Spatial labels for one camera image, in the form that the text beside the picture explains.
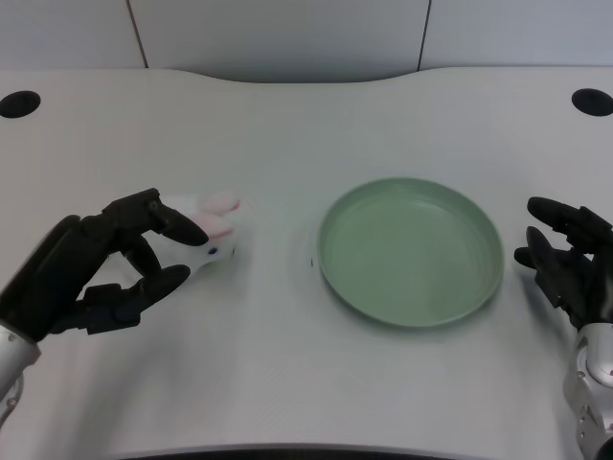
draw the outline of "green plate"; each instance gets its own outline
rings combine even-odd
[[[425,180],[384,179],[342,196],[317,242],[328,283],[385,323],[429,327],[479,309],[502,279],[496,228],[472,201]]]

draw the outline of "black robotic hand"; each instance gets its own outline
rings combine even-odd
[[[613,324],[611,224],[587,208],[575,209],[547,198],[530,198],[528,211],[566,235],[572,247],[553,249],[541,232],[528,227],[528,247],[515,250],[515,259],[536,270],[536,283],[555,308],[568,313],[578,330],[591,323]]]
[[[155,189],[113,201],[101,214],[69,216],[49,232],[0,294],[0,321],[33,341],[86,328],[89,334],[137,326],[141,312],[190,276],[184,265],[162,268],[143,233],[199,246],[207,235],[160,201]],[[121,252],[143,275],[131,288],[83,287],[106,258]]]

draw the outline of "table surface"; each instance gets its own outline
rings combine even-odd
[[[613,218],[613,117],[577,111],[571,95],[583,87],[613,94],[613,69],[443,69],[348,84],[0,73],[0,96],[42,98],[34,114],[0,119],[1,284],[63,216],[149,187],[243,197],[231,263],[196,273],[138,328],[40,344],[0,457],[296,442],[579,458],[561,389],[575,333],[512,251],[534,224],[530,196]],[[397,330],[329,293],[318,223],[347,190],[387,176],[440,182],[491,216],[506,264],[486,308],[437,330]]]

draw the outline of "pink bunny ear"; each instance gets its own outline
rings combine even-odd
[[[220,192],[209,196],[208,198],[198,203],[198,208],[204,213],[215,214],[216,216],[223,216],[230,211],[234,211],[240,205],[240,199],[237,194],[232,191]]]
[[[199,214],[192,220],[204,230],[209,239],[225,237],[234,232],[234,227],[230,222],[214,214]]]

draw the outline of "stuffed bunny toy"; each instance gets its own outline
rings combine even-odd
[[[240,200],[233,192],[222,192],[206,199],[196,195],[162,196],[162,202],[193,220],[204,230],[209,241],[202,246],[186,246],[148,232],[145,238],[161,266],[187,265],[192,273],[201,266],[234,255],[236,228],[227,216],[236,211]]]

